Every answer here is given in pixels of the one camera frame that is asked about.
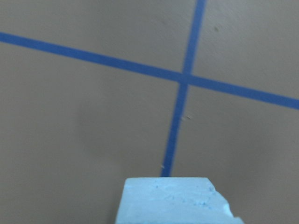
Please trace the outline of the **light blue foam block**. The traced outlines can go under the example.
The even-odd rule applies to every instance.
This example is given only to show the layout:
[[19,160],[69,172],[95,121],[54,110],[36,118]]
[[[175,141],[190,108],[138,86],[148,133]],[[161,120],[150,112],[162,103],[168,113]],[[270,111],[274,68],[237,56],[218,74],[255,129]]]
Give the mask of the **light blue foam block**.
[[117,224],[242,224],[206,177],[138,177],[125,181]]

